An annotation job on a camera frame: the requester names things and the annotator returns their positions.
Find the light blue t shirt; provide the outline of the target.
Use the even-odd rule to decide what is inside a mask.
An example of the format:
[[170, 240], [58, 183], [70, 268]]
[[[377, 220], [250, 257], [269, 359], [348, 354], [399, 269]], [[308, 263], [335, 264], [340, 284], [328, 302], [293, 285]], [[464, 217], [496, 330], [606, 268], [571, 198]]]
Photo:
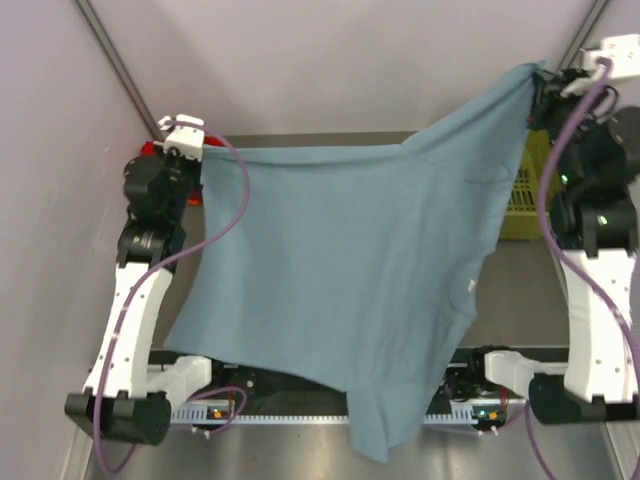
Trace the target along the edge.
[[386, 461], [417, 434], [475, 320], [535, 69], [399, 144], [207, 149], [216, 241], [166, 347], [344, 392], [352, 447]]

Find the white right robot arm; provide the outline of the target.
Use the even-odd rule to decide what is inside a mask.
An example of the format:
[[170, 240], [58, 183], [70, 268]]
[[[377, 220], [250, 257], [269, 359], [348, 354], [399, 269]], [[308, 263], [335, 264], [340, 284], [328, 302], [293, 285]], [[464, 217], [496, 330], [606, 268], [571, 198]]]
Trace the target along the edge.
[[564, 279], [568, 357], [545, 363], [513, 348], [488, 347], [467, 370], [469, 388], [500, 386], [523, 397], [542, 424], [635, 421], [639, 347], [632, 335], [631, 277], [639, 251], [630, 187], [639, 174], [639, 110], [612, 105], [614, 67], [545, 70], [534, 76], [528, 126], [550, 148], [536, 192], [544, 240]]

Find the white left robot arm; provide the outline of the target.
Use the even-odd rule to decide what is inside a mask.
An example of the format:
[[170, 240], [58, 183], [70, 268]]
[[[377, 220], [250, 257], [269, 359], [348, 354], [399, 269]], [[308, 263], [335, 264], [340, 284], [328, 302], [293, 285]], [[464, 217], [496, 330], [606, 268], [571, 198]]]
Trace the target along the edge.
[[182, 216], [201, 165], [177, 148], [156, 146], [124, 169], [127, 221], [118, 240], [116, 286], [97, 358], [64, 411], [90, 437], [158, 445], [172, 414], [193, 394], [216, 396], [227, 374], [200, 356], [167, 354], [151, 344], [186, 233]]

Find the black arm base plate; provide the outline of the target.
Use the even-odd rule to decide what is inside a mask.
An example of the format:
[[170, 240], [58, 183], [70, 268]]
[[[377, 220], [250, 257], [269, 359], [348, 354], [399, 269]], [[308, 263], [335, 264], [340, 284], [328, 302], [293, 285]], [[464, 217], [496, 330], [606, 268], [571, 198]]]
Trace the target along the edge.
[[[343, 389], [327, 387], [295, 375], [281, 372], [212, 361], [212, 385], [236, 385], [245, 387], [251, 396], [263, 396], [276, 392], [332, 392], [344, 394]], [[481, 396], [480, 388], [471, 381], [465, 364], [450, 363], [440, 380], [435, 397], [451, 401], [468, 401]]]

